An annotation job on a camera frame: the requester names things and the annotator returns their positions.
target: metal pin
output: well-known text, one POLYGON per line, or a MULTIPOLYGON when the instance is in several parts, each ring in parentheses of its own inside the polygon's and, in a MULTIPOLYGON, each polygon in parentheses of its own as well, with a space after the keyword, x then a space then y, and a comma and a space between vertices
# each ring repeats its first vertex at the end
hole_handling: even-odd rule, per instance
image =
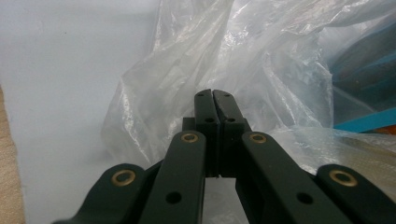
POLYGON ((255 142, 255 143, 259 143, 259 144, 264 143, 264 142, 267 141, 267 138, 266 138, 264 135, 259 134, 259 133, 253 133, 253 134, 251 134, 250 137, 249 137, 249 139, 250 139, 251 141, 253 141, 253 142, 255 142))
POLYGON ((358 180, 353 175, 350 175, 345 171, 332 170, 329 175, 333 181, 340 185, 344 185, 346 187, 355 187, 358 185, 358 180))
POLYGON ((196 135, 195 133, 185 133, 181 135, 181 140, 187 143, 193 143, 198 141, 198 135, 196 135))
POLYGON ((132 182, 134 182, 134 179, 136 178, 136 174, 132 170, 120 170, 116 172, 112 177, 111 177, 111 183, 117 187, 124 187, 132 182), (119 177, 121 175, 129 175, 126 179, 124 180, 119 180, 119 177))

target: round hole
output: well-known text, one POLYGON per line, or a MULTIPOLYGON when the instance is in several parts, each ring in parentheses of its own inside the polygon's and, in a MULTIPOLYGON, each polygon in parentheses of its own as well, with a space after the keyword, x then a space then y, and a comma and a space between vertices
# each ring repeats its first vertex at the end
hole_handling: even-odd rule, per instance
POLYGON ((249 138, 251 141, 253 141, 255 143, 264 143, 267 141, 267 138, 264 135, 259 134, 259 133, 251 134, 249 138))
POLYGON ((185 133, 181 135, 181 140, 187 143, 193 143, 198 140, 198 135, 196 135, 195 133, 185 133))
POLYGON ((166 201, 170 204, 179 203, 181 201, 181 194, 179 192, 171 192, 166 195, 166 201))
POLYGON ((111 177, 111 182, 117 187, 124 187, 134 182, 135 178, 136 174, 134 171, 120 170, 111 177))
POLYGON ((344 185, 346 187, 355 187, 358 185, 358 180, 349 173, 341 170, 331 170, 330 178, 337 182, 340 185, 344 185))
POLYGON ((311 197, 311 195, 307 193, 298 193, 297 199, 298 201, 300 201, 300 203, 305 203, 305 204, 311 204, 314 202, 314 199, 311 197))

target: black metal bracket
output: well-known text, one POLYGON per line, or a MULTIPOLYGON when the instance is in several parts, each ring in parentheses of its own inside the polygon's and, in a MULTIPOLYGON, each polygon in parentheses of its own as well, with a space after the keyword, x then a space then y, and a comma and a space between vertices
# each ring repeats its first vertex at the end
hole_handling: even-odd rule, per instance
POLYGON ((194 97, 163 161, 121 164, 92 187, 78 213, 55 224, 201 223, 206 177, 236 178, 249 223, 396 223, 396 205, 362 175, 329 164, 302 170, 274 138, 252 132, 233 96, 194 97))

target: blue object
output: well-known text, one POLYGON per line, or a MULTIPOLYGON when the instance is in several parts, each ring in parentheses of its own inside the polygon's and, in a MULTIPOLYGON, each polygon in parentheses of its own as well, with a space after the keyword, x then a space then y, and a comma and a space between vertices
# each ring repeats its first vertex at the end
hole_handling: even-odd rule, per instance
POLYGON ((396 124, 396 107, 384 110, 373 115, 353 119, 334 126, 334 129, 353 133, 365 133, 378 128, 396 124))

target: gray surface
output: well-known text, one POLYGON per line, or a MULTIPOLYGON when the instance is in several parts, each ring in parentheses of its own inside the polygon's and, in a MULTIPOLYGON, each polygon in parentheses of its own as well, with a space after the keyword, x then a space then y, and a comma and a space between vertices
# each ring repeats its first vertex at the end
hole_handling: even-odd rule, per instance
POLYGON ((100 130, 119 77, 150 50, 158 0, 2 1, 0 83, 27 223, 71 217, 116 162, 100 130))

